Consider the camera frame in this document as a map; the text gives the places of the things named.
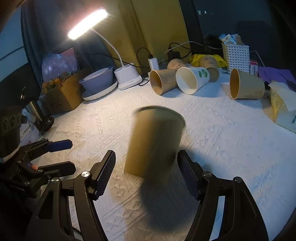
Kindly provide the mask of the brown paper cup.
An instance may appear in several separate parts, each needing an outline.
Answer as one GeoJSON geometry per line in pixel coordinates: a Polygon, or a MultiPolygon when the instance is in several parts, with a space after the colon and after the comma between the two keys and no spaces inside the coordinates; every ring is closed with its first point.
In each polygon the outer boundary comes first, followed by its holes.
{"type": "Polygon", "coordinates": [[[153,91],[162,95],[176,88],[176,72],[177,69],[152,70],[149,77],[153,91]]]}
{"type": "Polygon", "coordinates": [[[187,67],[187,64],[185,62],[183,62],[181,59],[173,59],[168,63],[166,68],[167,69],[179,69],[182,67],[187,67]]]}
{"type": "Polygon", "coordinates": [[[166,183],[177,156],[185,119],[164,106],[145,106],[134,112],[124,172],[154,183],[166,183]]]}
{"type": "Polygon", "coordinates": [[[234,68],[230,74],[230,94],[233,99],[261,99],[265,94],[264,81],[234,68]]]}
{"type": "Polygon", "coordinates": [[[200,59],[200,67],[204,67],[210,74],[209,82],[216,82],[219,78],[217,61],[211,56],[205,56],[200,59]]]}

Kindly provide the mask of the black metal cup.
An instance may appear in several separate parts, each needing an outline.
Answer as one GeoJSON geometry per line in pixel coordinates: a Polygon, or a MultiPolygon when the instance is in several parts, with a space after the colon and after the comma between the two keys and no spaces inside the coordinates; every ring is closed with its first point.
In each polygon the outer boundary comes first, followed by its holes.
{"type": "Polygon", "coordinates": [[[41,136],[48,132],[53,126],[54,117],[49,114],[44,115],[36,100],[32,99],[29,101],[25,109],[35,117],[33,123],[41,136]]]}

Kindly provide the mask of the white paper cup green logo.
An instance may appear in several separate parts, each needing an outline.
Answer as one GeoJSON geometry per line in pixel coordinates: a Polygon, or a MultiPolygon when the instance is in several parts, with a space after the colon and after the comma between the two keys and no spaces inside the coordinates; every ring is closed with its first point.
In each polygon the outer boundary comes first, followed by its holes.
{"type": "Polygon", "coordinates": [[[193,95],[197,90],[207,84],[210,74],[203,67],[181,67],[176,72],[178,88],[185,94],[193,95]]]}

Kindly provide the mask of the brown cardboard box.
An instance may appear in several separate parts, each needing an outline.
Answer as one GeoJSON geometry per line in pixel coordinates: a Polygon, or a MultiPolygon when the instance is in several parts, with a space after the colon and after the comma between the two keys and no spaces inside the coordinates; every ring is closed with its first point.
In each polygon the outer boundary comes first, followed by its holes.
{"type": "Polygon", "coordinates": [[[84,68],[73,74],[53,89],[49,90],[40,101],[51,115],[67,113],[78,107],[82,99],[82,93],[85,91],[79,83],[89,74],[89,70],[84,68]]]}

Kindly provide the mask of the clear plastic bag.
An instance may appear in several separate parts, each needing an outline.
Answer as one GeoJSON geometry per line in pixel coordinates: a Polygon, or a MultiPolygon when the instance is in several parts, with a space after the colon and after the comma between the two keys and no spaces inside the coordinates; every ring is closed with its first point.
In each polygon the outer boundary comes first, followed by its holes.
{"type": "Polygon", "coordinates": [[[64,72],[77,72],[78,62],[75,54],[49,54],[44,57],[42,65],[42,77],[44,82],[61,76],[64,72]]]}

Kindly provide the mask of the white plate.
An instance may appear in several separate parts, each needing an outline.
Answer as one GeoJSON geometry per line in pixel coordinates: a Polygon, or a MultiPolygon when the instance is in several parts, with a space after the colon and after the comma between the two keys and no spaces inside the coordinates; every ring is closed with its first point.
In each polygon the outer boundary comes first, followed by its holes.
{"type": "Polygon", "coordinates": [[[102,90],[101,92],[98,92],[96,94],[91,94],[90,92],[85,91],[82,94],[82,99],[85,101],[93,101],[93,100],[100,99],[100,98],[110,94],[114,89],[116,89],[117,86],[118,86],[118,82],[115,81],[114,84],[112,84],[110,87],[108,87],[105,90],[102,90]]]}

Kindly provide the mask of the blue-grey bowl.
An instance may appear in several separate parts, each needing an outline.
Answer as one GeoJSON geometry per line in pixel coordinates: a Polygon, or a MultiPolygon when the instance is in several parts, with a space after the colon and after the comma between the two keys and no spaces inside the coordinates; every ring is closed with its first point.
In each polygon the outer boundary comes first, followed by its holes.
{"type": "Polygon", "coordinates": [[[86,91],[96,94],[107,89],[113,82],[113,67],[107,67],[93,72],[80,80],[79,83],[86,91]]]}

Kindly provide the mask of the yellow tissue box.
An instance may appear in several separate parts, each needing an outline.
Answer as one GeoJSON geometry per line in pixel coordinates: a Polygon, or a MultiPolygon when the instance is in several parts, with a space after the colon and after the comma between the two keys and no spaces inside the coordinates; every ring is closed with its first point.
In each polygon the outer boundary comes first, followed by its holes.
{"type": "Polygon", "coordinates": [[[295,133],[295,92],[282,82],[273,81],[269,87],[274,122],[295,133]]]}

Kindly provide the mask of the white LED desk lamp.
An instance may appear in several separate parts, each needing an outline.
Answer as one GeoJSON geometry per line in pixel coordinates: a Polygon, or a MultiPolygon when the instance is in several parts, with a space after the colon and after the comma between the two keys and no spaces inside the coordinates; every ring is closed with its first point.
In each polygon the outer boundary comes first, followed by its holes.
{"type": "Polygon", "coordinates": [[[136,70],[136,67],[131,64],[124,65],[121,55],[118,50],[111,44],[102,34],[97,32],[94,27],[102,22],[103,20],[109,17],[109,13],[104,8],[96,9],[91,12],[89,15],[80,20],[68,33],[67,37],[70,40],[77,40],[82,35],[84,35],[87,31],[91,30],[96,35],[98,35],[102,40],[104,40],[117,54],[119,57],[119,61],[121,63],[121,67],[117,68],[114,71],[115,77],[118,82],[118,88],[120,90],[126,90],[130,87],[133,87],[142,82],[142,77],[136,70]]]}

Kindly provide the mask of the white power adapter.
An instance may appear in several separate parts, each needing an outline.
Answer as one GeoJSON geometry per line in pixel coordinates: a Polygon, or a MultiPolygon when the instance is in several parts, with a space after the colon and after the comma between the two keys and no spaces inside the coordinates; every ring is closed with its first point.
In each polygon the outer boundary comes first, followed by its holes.
{"type": "Polygon", "coordinates": [[[148,62],[149,62],[149,67],[150,67],[151,71],[152,70],[159,70],[159,63],[158,63],[157,58],[149,58],[148,62]]]}

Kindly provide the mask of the purple cloth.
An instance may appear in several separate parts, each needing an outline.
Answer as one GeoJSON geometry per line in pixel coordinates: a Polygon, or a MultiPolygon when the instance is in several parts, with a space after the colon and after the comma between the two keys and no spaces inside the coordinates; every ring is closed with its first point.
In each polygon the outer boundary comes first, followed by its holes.
{"type": "Polygon", "coordinates": [[[272,67],[260,67],[258,75],[263,81],[271,83],[273,80],[288,84],[287,81],[295,84],[295,78],[292,73],[287,69],[276,69],[272,67]]]}

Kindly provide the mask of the pink white small box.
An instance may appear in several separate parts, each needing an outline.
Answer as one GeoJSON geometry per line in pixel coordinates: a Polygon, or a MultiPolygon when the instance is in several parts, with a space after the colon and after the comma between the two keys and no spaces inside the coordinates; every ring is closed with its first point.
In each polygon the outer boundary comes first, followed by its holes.
{"type": "Polygon", "coordinates": [[[256,60],[249,61],[249,73],[254,76],[258,76],[258,63],[256,60]]]}

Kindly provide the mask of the white perforated plastic basket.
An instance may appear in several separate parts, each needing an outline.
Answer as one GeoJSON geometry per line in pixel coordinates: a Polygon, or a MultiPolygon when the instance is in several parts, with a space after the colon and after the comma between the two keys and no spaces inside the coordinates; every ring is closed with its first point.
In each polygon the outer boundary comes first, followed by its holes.
{"type": "Polygon", "coordinates": [[[234,45],[234,44],[223,44],[223,57],[227,63],[228,73],[231,73],[233,69],[238,69],[243,72],[249,73],[250,56],[248,45],[234,45]]]}

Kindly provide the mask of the yellow plastic bag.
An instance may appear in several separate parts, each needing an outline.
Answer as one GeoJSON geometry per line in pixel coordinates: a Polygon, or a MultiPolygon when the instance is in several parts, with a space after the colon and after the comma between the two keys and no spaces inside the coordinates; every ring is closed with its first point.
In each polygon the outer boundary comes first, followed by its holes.
{"type": "Polygon", "coordinates": [[[200,67],[200,60],[206,56],[213,57],[217,63],[219,68],[227,67],[227,62],[219,55],[205,55],[205,54],[194,54],[189,58],[189,63],[194,67],[200,67]]]}

